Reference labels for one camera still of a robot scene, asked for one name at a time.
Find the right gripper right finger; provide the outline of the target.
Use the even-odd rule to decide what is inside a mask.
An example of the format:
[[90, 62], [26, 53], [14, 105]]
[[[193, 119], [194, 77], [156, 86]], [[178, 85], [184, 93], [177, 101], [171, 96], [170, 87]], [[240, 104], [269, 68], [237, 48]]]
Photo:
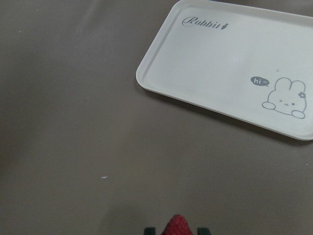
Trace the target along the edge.
[[210, 230], [206, 227], [197, 228], [197, 235], [210, 235]]

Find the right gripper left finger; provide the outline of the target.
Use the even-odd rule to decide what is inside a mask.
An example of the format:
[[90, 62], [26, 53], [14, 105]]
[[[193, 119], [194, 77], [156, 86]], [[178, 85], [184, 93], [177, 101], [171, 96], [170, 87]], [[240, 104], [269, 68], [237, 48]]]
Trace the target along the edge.
[[155, 227], [146, 227], [144, 229], [144, 235], [156, 235], [156, 228]]

